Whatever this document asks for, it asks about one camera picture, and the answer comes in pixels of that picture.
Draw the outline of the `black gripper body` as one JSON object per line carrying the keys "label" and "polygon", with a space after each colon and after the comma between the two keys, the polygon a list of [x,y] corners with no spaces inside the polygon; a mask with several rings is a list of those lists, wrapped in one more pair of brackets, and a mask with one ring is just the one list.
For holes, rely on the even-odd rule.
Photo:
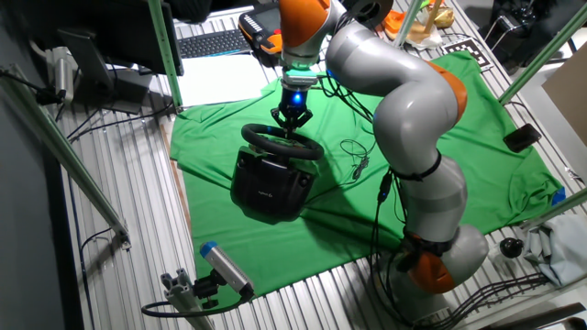
{"label": "black gripper body", "polygon": [[279,110],[285,118],[299,118],[307,110],[307,91],[282,88],[282,98]]}

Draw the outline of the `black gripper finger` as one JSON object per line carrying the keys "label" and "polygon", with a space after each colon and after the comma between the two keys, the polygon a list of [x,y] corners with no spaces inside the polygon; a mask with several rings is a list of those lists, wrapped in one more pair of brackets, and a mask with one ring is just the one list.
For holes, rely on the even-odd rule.
{"label": "black gripper finger", "polygon": [[287,120],[281,118],[281,110],[276,107],[271,110],[271,117],[274,119],[276,124],[283,130],[285,135],[288,135]]}
{"label": "black gripper finger", "polygon": [[304,110],[303,113],[293,116],[291,119],[289,132],[293,134],[297,128],[305,125],[312,117],[313,113],[309,109]]}

